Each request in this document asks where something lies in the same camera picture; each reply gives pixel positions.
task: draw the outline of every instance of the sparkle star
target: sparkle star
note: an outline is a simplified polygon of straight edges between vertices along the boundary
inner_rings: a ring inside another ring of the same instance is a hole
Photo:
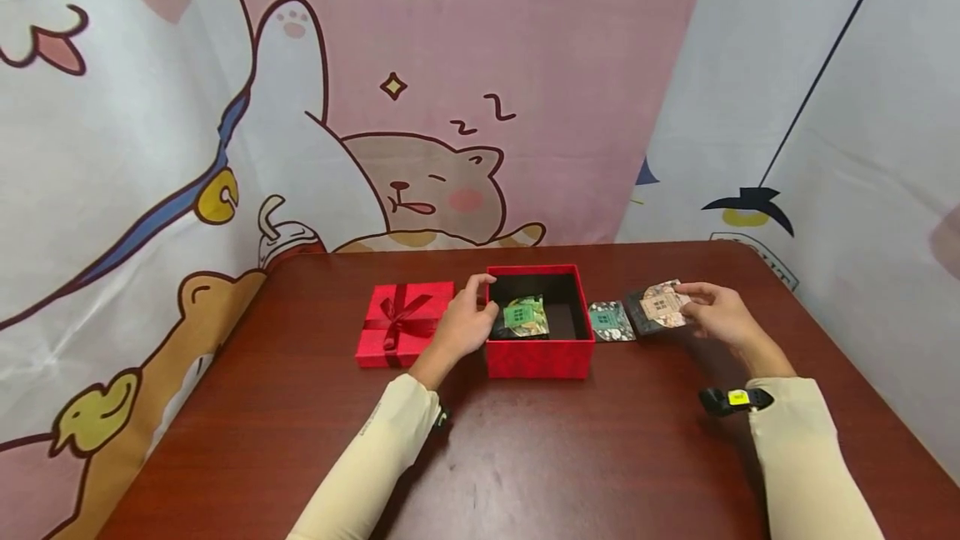
[[[403,93],[406,89],[407,85],[398,77],[397,72],[390,72],[386,81],[380,84],[380,90],[387,93],[387,96],[393,100],[400,98],[400,93]]]

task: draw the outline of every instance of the red ribbon bow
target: red ribbon bow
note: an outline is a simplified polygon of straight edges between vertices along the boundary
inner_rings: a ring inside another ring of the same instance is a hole
[[[437,319],[410,319],[420,307],[430,302],[433,294],[421,294],[405,304],[407,300],[406,283],[398,283],[393,299],[384,298],[380,302],[380,311],[385,319],[367,319],[362,325],[364,330],[386,330],[383,338],[383,351],[387,355],[387,363],[399,366],[397,361],[397,345],[400,342],[400,333],[408,333],[417,338],[430,338],[437,331]]]

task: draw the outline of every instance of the red gift box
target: red gift box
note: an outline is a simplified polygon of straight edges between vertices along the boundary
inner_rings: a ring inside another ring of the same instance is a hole
[[[409,368],[453,300],[453,282],[373,287],[355,358],[361,368]]]
[[[550,327],[548,339],[488,339],[487,375],[583,380],[589,374],[594,341],[577,267],[488,267],[487,273],[497,277],[487,287],[487,300],[497,302],[502,311],[514,298],[542,294]]]

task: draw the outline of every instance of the arm sleeve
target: arm sleeve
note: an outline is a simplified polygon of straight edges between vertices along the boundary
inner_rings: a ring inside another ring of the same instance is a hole
[[[366,540],[440,414],[440,399],[407,374],[387,385],[360,433],[310,498],[287,540]]]
[[[750,413],[763,468],[772,540],[883,540],[840,453],[820,387],[802,377],[765,377],[774,403]]]

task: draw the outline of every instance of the tabletop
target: tabletop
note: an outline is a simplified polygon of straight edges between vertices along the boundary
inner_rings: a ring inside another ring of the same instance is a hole
[[[832,409],[888,540],[951,538],[960,488],[760,257],[736,242],[358,255],[280,263],[122,499],[102,539],[282,539],[397,370],[353,361],[375,283],[491,264],[576,263],[588,302],[680,278],[739,290]],[[404,474],[374,538],[751,540],[763,479],[742,415],[698,390],[745,383],[715,343],[675,330],[598,344],[586,381],[488,380],[482,356],[440,390],[448,427]]]

